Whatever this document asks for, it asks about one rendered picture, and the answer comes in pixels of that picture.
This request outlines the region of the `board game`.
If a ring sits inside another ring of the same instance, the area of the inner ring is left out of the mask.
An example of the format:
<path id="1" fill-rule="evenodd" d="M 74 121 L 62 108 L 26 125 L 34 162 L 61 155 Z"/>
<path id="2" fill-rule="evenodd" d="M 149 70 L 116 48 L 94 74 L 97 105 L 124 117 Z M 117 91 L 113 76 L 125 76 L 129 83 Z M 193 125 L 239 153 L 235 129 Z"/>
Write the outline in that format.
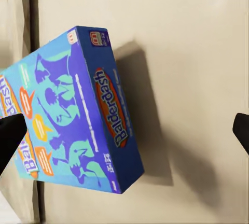
<path id="1" fill-rule="evenodd" d="M 123 194 L 145 174 L 107 28 L 76 25 L 0 71 L 0 119 L 19 113 L 20 178 Z"/>

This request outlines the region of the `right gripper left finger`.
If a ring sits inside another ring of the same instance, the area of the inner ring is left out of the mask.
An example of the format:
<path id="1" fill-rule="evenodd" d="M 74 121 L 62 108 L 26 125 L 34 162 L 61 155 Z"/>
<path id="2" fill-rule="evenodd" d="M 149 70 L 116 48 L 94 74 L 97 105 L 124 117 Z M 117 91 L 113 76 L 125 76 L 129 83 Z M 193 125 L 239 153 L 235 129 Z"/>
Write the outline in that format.
<path id="1" fill-rule="evenodd" d="M 0 119 L 0 177 L 26 133 L 23 113 Z"/>

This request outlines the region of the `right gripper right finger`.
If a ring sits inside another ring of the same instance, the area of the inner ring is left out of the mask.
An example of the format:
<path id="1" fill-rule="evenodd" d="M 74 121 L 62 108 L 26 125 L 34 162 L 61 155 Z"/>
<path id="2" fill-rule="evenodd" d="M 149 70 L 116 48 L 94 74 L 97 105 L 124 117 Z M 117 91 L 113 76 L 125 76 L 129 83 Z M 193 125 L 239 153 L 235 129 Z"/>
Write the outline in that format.
<path id="1" fill-rule="evenodd" d="M 249 115 L 237 113 L 232 131 L 249 155 Z"/>

